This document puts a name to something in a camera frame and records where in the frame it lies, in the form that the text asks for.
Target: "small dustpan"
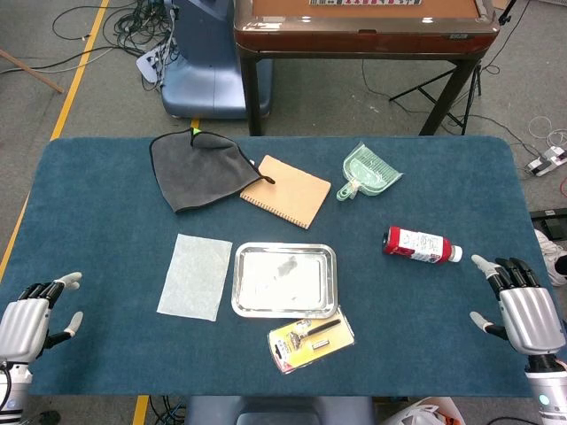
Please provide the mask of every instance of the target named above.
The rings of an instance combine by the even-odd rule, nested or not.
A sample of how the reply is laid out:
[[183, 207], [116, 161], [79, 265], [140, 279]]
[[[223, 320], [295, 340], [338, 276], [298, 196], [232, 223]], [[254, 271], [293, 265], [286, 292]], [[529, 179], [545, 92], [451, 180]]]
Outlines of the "small dustpan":
[[386, 164], [373, 151], [360, 143], [343, 163], [348, 183], [337, 192], [337, 199], [354, 199], [358, 191], [374, 197], [392, 186], [403, 175]]

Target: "silver robot hand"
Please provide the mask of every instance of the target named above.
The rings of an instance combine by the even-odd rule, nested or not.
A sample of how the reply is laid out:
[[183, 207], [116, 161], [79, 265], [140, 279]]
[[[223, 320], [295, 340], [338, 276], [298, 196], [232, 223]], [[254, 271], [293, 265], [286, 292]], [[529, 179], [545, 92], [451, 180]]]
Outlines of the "silver robot hand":
[[472, 261], [485, 274], [500, 305], [504, 326], [477, 312], [472, 321], [484, 332], [509, 341], [528, 356], [525, 375], [540, 407], [544, 425], [567, 425], [567, 367], [555, 354], [566, 344], [563, 326], [548, 290], [521, 259]]
[[21, 419], [32, 382], [28, 365], [43, 350], [74, 337], [79, 330], [82, 312], [75, 313], [57, 334], [50, 335], [49, 322], [63, 290], [78, 290], [81, 278], [81, 273], [75, 272], [50, 283], [36, 283], [6, 307], [0, 322], [0, 423], [16, 424]]

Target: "blue table mat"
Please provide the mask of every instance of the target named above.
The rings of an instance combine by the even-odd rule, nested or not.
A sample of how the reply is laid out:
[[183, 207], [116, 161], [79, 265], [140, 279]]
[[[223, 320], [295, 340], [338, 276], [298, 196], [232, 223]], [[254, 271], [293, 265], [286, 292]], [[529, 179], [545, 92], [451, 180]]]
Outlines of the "blue table mat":
[[[175, 215], [151, 170], [150, 138], [59, 139], [45, 149], [3, 285], [0, 308], [32, 282], [75, 270], [50, 329], [84, 311], [76, 338], [31, 370], [34, 394], [529, 396], [524, 356], [483, 334], [469, 312], [500, 321], [477, 253], [529, 261], [548, 286], [509, 147], [493, 137], [264, 137], [236, 139], [332, 183], [304, 230], [238, 196]], [[378, 197], [339, 203], [343, 159], [364, 142], [405, 173]], [[391, 225], [443, 235], [458, 264], [381, 252]], [[281, 375], [267, 334], [289, 320], [217, 322], [156, 313], [177, 234], [246, 242], [326, 243], [337, 253], [338, 297], [356, 344]]]

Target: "silver tray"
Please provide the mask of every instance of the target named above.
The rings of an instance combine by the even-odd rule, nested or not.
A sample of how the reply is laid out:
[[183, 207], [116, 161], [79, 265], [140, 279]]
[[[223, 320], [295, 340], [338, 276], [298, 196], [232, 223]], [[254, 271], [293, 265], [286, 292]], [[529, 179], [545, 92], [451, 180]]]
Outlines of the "silver tray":
[[337, 257], [329, 246], [245, 243], [238, 247], [232, 284], [232, 308], [238, 315], [327, 319], [337, 305]]

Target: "gray cloth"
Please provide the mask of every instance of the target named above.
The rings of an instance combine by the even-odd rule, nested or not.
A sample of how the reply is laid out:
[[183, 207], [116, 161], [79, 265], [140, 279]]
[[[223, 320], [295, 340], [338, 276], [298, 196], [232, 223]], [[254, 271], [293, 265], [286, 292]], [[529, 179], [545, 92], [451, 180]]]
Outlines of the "gray cloth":
[[261, 178], [236, 142], [194, 128], [170, 133], [150, 144], [153, 172], [175, 213], [237, 193]]

